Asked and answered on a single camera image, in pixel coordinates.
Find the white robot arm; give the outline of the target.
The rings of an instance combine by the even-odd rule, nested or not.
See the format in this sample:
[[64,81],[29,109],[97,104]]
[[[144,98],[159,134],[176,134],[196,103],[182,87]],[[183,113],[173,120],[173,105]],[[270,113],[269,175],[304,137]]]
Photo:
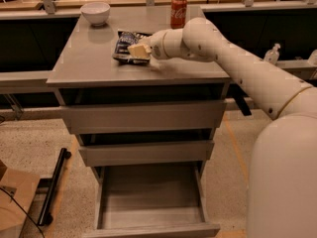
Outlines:
[[213,60],[272,120],[255,141],[247,238],[317,238],[317,88],[228,41],[204,18],[128,46],[135,58]]

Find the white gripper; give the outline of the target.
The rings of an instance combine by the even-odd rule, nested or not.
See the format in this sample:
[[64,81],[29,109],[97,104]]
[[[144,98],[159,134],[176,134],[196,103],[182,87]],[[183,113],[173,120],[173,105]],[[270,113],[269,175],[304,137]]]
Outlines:
[[151,54],[157,60],[165,58],[165,52],[163,50],[163,37],[165,31],[158,31],[148,37],[146,44],[134,44],[128,46],[130,55],[135,59],[147,60],[151,57]]

